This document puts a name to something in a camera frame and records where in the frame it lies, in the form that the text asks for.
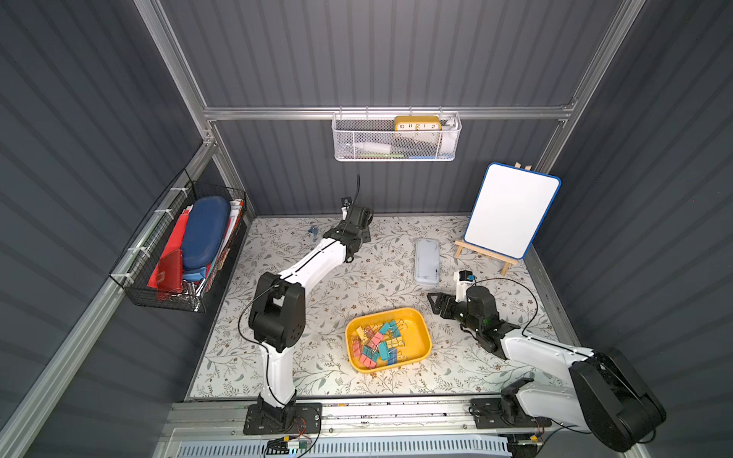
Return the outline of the yellow plastic storage box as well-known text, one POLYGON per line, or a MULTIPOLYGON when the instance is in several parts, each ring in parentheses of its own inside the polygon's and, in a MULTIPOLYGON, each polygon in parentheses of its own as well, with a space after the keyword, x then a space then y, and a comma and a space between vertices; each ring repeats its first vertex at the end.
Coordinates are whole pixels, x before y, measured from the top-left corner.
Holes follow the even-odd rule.
MULTIPOLYGON (((354 369, 364 374, 390 368, 400 368, 400 366, 406 366, 406 364, 419 363, 427 359, 431 355, 431 351, 433 351, 433 340, 431 339, 431 335, 429 335, 429 330, 423 315, 418 310, 408 307, 373 313, 352 320, 346 328, 346 344, 349 362, 354 369), (372 336, 376 332, 380 332, 383 324, 389 321, 395 321, 397 323, 401 336, 394 339, 386 339, 384 337, 383 342, 386 342, 389 347, 394 347, 398 350, 397 363, 388 366, 379 355, 376 368, 364 368, 351 355, 351 340, 353 338, 359 338, 356 328, 361 327, 365 330, 368 339, 363 344, 372 348, 370 346, 372 336)), ((372 349, 379 354, 378 347, 372 349)))

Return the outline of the teal binder clip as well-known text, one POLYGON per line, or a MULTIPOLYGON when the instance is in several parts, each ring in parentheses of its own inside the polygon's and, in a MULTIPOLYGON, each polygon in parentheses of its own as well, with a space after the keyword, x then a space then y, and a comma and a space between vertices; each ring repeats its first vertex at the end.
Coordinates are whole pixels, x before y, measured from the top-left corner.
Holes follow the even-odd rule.
POLYGON ((395 321, 385 322, 385 324, 383 324, 383 326, 380 328, 380 333, 386 339, 394 339, 401 336, 399 326, 397 326, 397 323, 395 321))

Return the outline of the yellow binder clip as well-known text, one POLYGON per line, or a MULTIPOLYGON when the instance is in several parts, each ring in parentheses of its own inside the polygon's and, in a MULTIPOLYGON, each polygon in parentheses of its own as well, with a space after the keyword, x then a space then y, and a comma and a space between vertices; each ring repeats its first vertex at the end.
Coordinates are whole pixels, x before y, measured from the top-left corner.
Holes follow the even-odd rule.
POLYGON ((363 328, 357 327, 356 328, 356 332, 357 332, 357 335, 358 335, 359 339, 362 342, 365 342, 368 339, 368 337, 366 336, 366 332, 365 332, 365 330, 363 328))

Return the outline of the pink binder clip pair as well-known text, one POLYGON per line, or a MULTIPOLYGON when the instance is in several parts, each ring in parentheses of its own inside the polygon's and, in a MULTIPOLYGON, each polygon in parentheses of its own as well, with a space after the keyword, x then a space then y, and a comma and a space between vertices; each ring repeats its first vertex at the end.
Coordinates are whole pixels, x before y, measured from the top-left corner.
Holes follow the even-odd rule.
POLYGON ((368 345, 364 345, 359 338, 351 340, 351 355, 356 362, 367 369, 376 368, 379 354, 368 345))

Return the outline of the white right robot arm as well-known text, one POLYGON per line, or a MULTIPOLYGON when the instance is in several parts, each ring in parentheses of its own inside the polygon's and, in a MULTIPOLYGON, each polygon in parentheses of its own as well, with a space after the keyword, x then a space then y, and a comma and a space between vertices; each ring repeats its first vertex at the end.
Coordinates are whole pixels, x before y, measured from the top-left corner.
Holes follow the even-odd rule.
POLYGON ((627 452, 654 440, 667 419, 662 402, 616 349, 599 352, 538 338, 527 326, 501 319, 494 295, 468 281, 459 281, 454 295, 431 293, 428 301, 433 314, 458 322, 488 353, 563 383, 542 385, 526 376, 504 387, 492 403, 473 402, 477 427, 494 422, 543 429, 556 424, 591 434, 615 452, 627 452))

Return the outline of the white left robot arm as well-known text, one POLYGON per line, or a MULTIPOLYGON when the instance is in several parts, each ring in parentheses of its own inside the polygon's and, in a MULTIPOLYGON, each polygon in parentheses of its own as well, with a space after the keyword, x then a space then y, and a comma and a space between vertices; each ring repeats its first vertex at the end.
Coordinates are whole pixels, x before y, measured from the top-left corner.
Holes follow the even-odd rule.
POLYGON ((372 209, 342 200, 341 221, 324 232, 320 242, 294 265, 257 282, 248 327, 263 358, 260 398, 269 408, 284 410, 296 398, 293 349, 305 331, 307 299, 315 286, 337 267, 352 263, 371 241, 372 209))

